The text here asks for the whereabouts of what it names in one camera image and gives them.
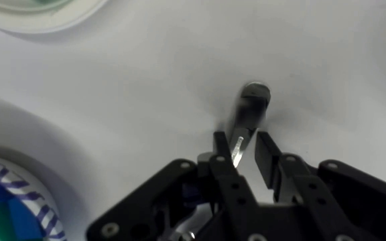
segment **metal tool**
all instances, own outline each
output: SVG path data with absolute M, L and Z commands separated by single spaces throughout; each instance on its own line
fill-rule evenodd
M 229 148 L 233 167 L 237 168 L 271 101 L 271 92 L 263 84 L 247 85 L 237 102 Z

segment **white surface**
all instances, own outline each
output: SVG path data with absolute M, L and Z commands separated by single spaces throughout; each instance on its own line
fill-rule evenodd
M 83 240 L 169 161 L 211 151 L 251 80 L 272 90 L 262 130 L 284 152 L 386 180 L 381 0 L 115 0 L 71 31 L 0 33 L 0 146 L 47 171 Z M 267 200 L 252 157 L 240 169 Z
M 7 11 L 0 7 L 0 30 L 19 34 L 50 34 L 67 30 L 94 15 L 106 3 L 107 0 L 58 2 L 52 9 L 42 7 L 39 13 L 36 9 L 40 9 L 34 6 L 30 13 Z

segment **screw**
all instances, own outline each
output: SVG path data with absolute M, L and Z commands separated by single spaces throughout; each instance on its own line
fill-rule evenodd
M 267 239 L 259 234 L 251 235 L 248 241 L 267 241 Z
M 339 235 L 335 241 L 354 241 L 354 239 L 346 235 Z
M 339 167 L 338 167 L 337 164 L 333 164 L 333 163 L 329 164 L 327 167 L 329 167 L 330 169 L 339 169 Z
M 181 169 L 188 169 L 188 168 L 190 168 L 190 164 L 189 164 L 189 163 L 182 163 L 182 164 L 181 164 Z
M 216 159 L 216 161 L 217 163 L 225 163 L 225 159 L 220 156 L 220 157 Z
M 115 224 L 115 223 L 109 223 L 109 224 L 106 224 L 106 225 L 102 227 L 101 235 L 102 235 L 105 239 L 111 239 L 111 238 L 117 236 L 119 231 L 121 231 L 121 228 L 118 227 L 118 224 Z

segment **circular container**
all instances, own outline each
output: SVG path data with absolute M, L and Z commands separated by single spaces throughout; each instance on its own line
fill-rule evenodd
M 59 212 L 47 188 L 23 168 L 0 160 L 0 185 L 26 205 L 51 241 L 66 241 Z
M 62 31 L 82 23 L 106 3 L 107 0 L 0 0 L 0 30 L 18 34 Z
M 38 13 L 66 5 L 69 0 L 0 0 L 0 9 L 7 11 Z

